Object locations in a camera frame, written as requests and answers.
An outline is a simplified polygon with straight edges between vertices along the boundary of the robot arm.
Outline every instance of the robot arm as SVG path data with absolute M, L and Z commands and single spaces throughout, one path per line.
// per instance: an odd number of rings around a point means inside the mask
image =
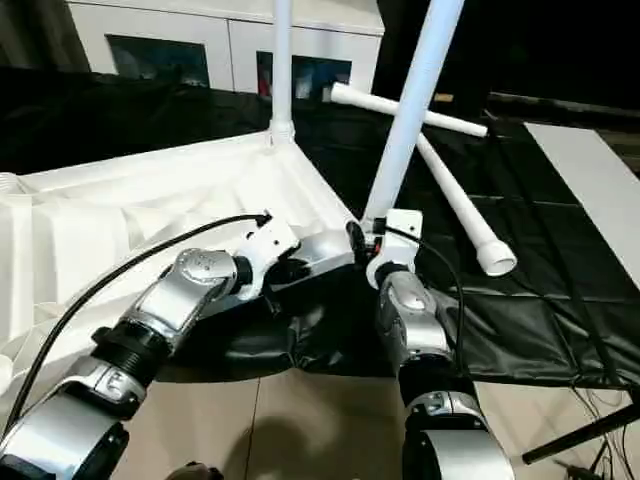
M 236 256 L 180 253 L 113 329 L 94 333 L 94 350 L 11 428 L 0 444 L 0 478 L 108 478 L 128 443 L 121 422 L 136 413 L 205 305 L 228 295 L 256 298 L 267 270 L 297 246 L 291 228 L 272 219 Z
M 390 210 L 386 225 L 420 236 L 422 215 Z M 512 480 L 511 465 L 482 414 L 473 382 L 456 371 L 433 295 L 415 275 L 418 245 L 384 233 L 367 267 L 380 290 L 376 328 L 407 407 L 406 480 Z

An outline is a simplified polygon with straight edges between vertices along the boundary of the white pole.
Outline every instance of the white pole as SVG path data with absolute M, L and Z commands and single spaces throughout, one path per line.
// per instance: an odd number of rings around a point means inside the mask
M 431 0 L 405 82 L 398 115 L 364 212 L 365 227 L 393 208 L 442 70 L 464 0 Z
M 334 83 L 331 87 L 331 101 L 344 105 L 354 105 L 374 112 L 396 115 L 398 112 L 398 102 L 388 98 L 378 97 L 369 93 L 356 90 L 344 83 Z M 422 119 L 427 125 L 446 128 L 455 132 L 466 133 L 475 137 L 486 137 L 487 127 L 477 123 L 467 122 L 459 118 L 442 115 L 441 113 L 426 111 Z
M 418 135 L 418 150 L 476 247 L 478 263 L 490 277 L 509 273 L 518 263 L 509 245 L 499 240 L 426 137 Z
M 273 113 L 271 136 L 274 143 L 289 142 L 294 135 L 291 121 L 291 0 L 273 2 Z

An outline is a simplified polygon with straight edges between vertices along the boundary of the white cabinet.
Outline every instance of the white cabinet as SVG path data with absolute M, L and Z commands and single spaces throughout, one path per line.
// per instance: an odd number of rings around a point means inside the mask
M 95 72 L 270 93 L 272 0 L 68 4 Z M 383 33 L 376 0 L 293 0 L 295 96 L 321 98 L 335 80 L 370 92 Z
M 269 94 L 273 25 L 229 22 L 235 90 Z M 297 98 L 319 98 L 334 81 L 370 92 L 380 37 L 292 28 L 292 82 Z
M 70 3 L 91 70 L 154 78 L 179 66 L 188 83 L 233 90 L 226 20 Z

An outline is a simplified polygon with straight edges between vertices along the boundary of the black cloth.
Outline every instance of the black cloth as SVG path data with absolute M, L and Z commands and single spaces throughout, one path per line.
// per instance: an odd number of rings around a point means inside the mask
M 25 174 L 266 129 L 255 95 L 112 76 L 0 70 L 0 170 Z M 294 102 L 296 141 L 359 216 L 391 119 Z M 640 294 L 526 129 L 491 125 L 487 139 L 424 131 L 474 203 L 516 252 L 516 270 L 488 278 L 455 215 L 415 154 L 398 206 L 424 214 L 423 238 L 458 268 L 468 305 L 465 358 L 474 379 L 530 385 L 640 385 Z M 421 253 L 425 283 L 455 297 L 448 271 Z M 291 367 L 387 376 L 373 329 L 377 294 L 343 267 L 200 322 L 165 372 L 172 381 L 228 381 Z M 455 302 L 444 314 L 455 328 Z

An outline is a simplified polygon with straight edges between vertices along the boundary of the beige floor tile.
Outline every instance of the beige floor tile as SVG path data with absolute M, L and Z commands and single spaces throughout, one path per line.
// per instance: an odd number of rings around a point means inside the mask
M 258 381 L 216 384 L 157 383 L 127 425 L 129 447 L 115 480 L 162 480 L 196 460 L 225 480 L 242 480 Z
M 567 388 L 540 388 L 516 385 L 478 383 L 480 402 L 491 428 L 509 455 L 518 480 L 564 480 L 566 471 L 553 460 L 588 467 L 595 458 L 602 440 L 595 439 L 553 459 L 524 465 L 522 453 L 590 423 L 593 419 L 575 394 Z M 586 392 L 579 390 L 586 399 Z M 602 416 L 628 404 L 626 394 L 596 391 L 592 396 Z M 610 441 L 620 448 L 620 431 L 610 435 Z M 640 440 L 640 425 L 629 426 L 627 453 L 632 457 L 633 439 Z M 635 466 L 640 471 L 640 458 Z M 614 451 L 616 478 L 627 478 Z
M 263 378 L 247 479 L 399 479 L 401 412 L 391 379 Z

